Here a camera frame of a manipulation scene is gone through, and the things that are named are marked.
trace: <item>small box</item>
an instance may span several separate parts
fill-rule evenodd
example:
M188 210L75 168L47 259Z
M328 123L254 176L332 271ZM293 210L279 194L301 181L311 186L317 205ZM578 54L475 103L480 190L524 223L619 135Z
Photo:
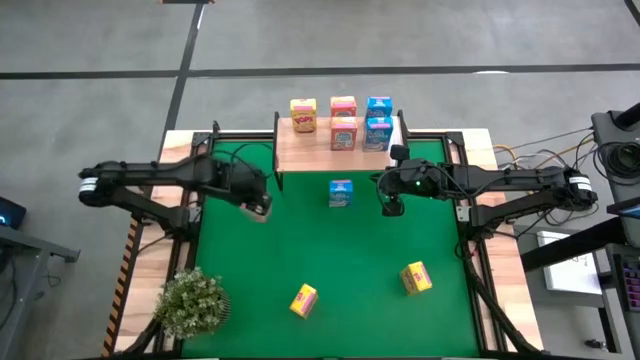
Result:
M316 130L316 99L291 100L291 121L296 132L306 133Z
M329 207L349 206L353 201L351 180L331 180L329 182Z
M404 287L409 295L431 289L433 286L422 261L409 264L400 272L400 278L402 278Z
M369 96L367 99L367 118L391 116L392 110L390 96Z
M364 124L362 151L387 151L393 134L393 119L367 118Z
M331 116L356 116L356 98L353 96L332 96Z
M311 309L313 305L315 305L316 300L318 300L318 292L316 289L307 284L303 284L298 295L296 295L291 306L289 306L289 309L306 319L309 313L311 313Z
M331 150L353 150L356 147L358 123L355 117L331 118Z

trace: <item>snack box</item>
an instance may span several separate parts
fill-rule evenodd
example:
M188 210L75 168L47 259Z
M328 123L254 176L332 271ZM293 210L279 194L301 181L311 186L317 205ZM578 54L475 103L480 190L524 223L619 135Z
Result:
M307 284L303 284L300 291L298 291L298 295L296 295L291 306L289 306L289 309L306 319L311 313L311 309L313 305L315 305L316 300L318 300L318 292L316 289Z
M331 118L331 150L353 150L356 147L358 123L355 117Z
M367 118L391 116L392 110L390 96L369 96L367 99Z
M356 116L356 98L353 96L332 96L331 116Z
M387 151L391 134L393 134L391 116L365 119L362 151Z
M409 295L418 294L433 286L422 261L409 264L400 272L400 278Z
M293 99L290 103L291 121L296 132L316 130L316 99Z
M351 180L329 181L329 207L349 206L353 201L353 182Z

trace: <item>green mat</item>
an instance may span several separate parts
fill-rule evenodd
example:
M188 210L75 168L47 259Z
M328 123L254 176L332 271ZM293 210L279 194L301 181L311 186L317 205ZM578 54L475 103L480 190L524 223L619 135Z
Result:
M410 148L413 157L444 160L439 141ZM239 155L271 173L268 149L248 146ZM215 334L185 341L183 356L477 356L465 275L453 254L452 204L405 196L405 215L385 218L369 175L288 173L282 193L271 177L266 224L208 199L196 263L223 277L232 313ZM352 206L328 207L334 179L353 180ZM399 272L415 261L424 262L433 288L410 297ZM319 297L307 320L289 310L303 283Z

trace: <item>green plant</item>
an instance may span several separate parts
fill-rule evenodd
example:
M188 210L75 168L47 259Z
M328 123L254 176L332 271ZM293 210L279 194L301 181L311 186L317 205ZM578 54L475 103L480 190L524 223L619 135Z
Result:
M155 316L165 332L179 339L213 333L231 315L229 295L220 277L205 276L200 268L181 270L164 286Z

